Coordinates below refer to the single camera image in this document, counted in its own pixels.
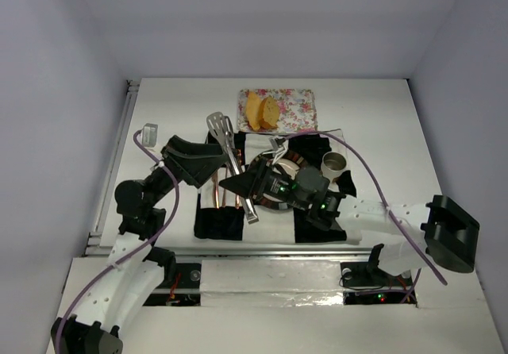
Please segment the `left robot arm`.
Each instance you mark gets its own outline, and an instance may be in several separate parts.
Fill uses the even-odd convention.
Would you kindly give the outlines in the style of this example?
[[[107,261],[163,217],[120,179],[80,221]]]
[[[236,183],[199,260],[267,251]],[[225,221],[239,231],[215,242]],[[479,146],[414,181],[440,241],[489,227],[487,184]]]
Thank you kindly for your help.
[[[122,338],[149,295],[176,282],[175,253],[156,240],[176,215],[156,204],[179,184],[201,187],[227,160],[217,144],[196,144],[173,136],[161,157],[149,152],[155,167],[145,179],[125,180],[114,192],[122,222],[106,266],[55,320],[52,344],[57,353],[120,353]]]

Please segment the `brown bread slice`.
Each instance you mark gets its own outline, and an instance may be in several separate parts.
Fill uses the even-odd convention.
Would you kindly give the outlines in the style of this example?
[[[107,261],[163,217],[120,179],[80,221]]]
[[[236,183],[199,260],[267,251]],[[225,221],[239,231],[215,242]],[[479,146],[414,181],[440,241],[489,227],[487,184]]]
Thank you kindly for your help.
[[[258,113],[258,122],[263,129],[275,129],[279,120],[279,106],[277,101],[271,97],[266,97],[260,104]]]

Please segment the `metal tongs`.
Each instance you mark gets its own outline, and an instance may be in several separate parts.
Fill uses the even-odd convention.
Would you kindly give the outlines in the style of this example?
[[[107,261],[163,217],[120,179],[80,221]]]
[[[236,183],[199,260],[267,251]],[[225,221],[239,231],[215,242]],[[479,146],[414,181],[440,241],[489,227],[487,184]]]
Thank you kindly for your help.
[[[237,156],[233,125],[230,118],[222,112],[214,112],[206,117],[206,124],[210,135],[220,144],[222,151],[228,156],[226,162],[227,168],[234,176],[242,174],[243,171]],[[249,224],[258,222],[259,217],[253,201],[240,195],[238,195],[238,198],[243,206],[247,222]]]

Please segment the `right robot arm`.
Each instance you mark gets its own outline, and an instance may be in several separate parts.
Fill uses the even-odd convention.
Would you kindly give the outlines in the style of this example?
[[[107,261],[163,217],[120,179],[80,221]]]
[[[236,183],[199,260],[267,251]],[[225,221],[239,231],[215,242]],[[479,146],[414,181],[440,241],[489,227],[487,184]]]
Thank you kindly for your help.
[[[278,165],[261,159],[239,175],[220,181],[234,194],[259,202],[273,198],[301,210],[322,231],[373,231],[402,237],[396,244],[378,243],[369,260],[380,271],[400,275],[422,267],[471,273],[479,223],[451,198],[436,195],[431,202],[389,206],[329,189],[329,180],[315,167],[289,176]]]

